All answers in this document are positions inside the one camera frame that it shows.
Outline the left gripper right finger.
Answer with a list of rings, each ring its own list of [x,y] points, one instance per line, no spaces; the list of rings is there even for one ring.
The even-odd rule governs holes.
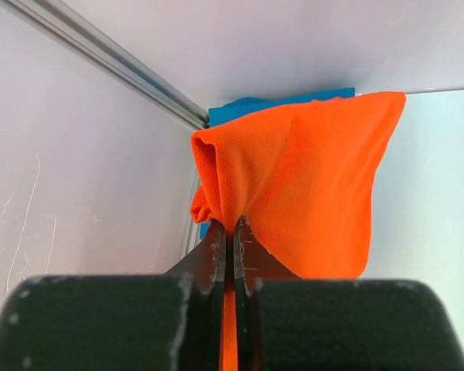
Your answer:
[[[409,280],[302,280],[257,240],[233,237],[241,370],[464,370],[446,310]]]

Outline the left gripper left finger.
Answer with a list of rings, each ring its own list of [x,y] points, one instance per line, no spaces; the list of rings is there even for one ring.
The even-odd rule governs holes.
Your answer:
[[[0,314],[0,370],[218,370],[226,234],[164,274],[36,276]]]

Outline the orange t shirt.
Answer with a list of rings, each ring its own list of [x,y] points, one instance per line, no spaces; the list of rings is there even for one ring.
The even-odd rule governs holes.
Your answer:
[[[197,131],[200,187],[190,213],[232,234],[246,217],[259,242],[305,279],[365,270],[377,168],[406,104],[402,92],[312,100]]]

